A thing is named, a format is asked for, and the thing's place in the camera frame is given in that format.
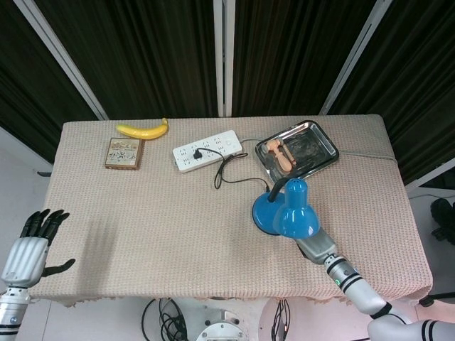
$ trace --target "power strip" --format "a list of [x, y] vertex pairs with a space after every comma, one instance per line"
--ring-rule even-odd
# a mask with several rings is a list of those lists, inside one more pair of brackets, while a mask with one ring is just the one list
[[221, 160], [221, 156], [218, 154], [204, 150], [200, 151], [202, 158], [194, 159], [193, 154], [197, 148], [213, 149], [214, 151], [220, 152], [224, 157], [242, 151], [242, 145], [233, 130], [186, 144], [185, 146], [172, 150], [173, 157], [176, 159], [176, 165], [180, 172], [186, 173]]

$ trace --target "stainless steel tray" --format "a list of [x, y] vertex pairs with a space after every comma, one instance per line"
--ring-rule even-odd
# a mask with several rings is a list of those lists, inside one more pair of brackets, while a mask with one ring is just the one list
[[[268, 141], [281, 139], [296, 164], [290, 172], [279, 166], [273, 153], [266, 153], [264, 147]], [[264, 165], [270, 178], [275, 182], [283, 177], [306, 178], [311, 174], [331, 165], [340, 154], [322, 128], [314, 121], [303, 121], [290, 128], [270, 136], [256, 145], [256, 154]]]

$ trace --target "robotic hand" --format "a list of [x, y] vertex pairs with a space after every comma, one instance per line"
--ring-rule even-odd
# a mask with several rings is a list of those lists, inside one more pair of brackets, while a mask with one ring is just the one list
[[49, 212], [50, 210], [44, 210], [33, 213], [9, 252], [1, 275], [8, 289], [0, 296], [0, 341], [16, 338], [30, 303], [28, 288], [36, 285], [41, 277], [64, 272], [75, 263], [75, 259], [70, 259], [60, 266], [45, 267], [49, 247], [58, 228], [70, 215], [58, 210], [49, 215], [43, 224]]

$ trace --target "table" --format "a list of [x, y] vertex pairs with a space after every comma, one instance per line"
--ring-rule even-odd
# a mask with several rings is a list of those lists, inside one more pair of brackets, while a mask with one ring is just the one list
[[[71, 216], [60, 227], [48, 266], [75, 258], [64, 274], [43, 278], [32, 295], [70, 305], [102, 297], [342, 297], [323, 266], [295, 242], [255, 227], [261, 183], [213, 187], [219, 164], [181, 174], [172, 149], [229, 129], [265, 138], [304, 119], [319, 123], [341, 151], [312, 175], [309, 202], [338, 250], [387, 299], [425, 296], [432, 275], [382, 119], [377, 115], [170, 119], [146, 141], [139, 170], [104, 167], [118, 121], [63, 127], [45, 206]], [[122, 121], [149, 127], [161, 120]], [[227, 179], [267, 175], [254, 154], [230, 163]], [[364, 153], [375, 157], [347, 154]]]

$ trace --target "lamp base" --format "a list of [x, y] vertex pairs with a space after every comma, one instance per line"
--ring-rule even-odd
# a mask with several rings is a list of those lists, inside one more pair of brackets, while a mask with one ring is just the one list
[[284, 194], [278, 193], [274, 202], [268, 201], [269, 194], [268, 192], [264, 193], [256, 199], [252, 208], [253, 221], [264, 233], [270, 236], [279, 236], [273, 228], [273, 219], [284, 203]]

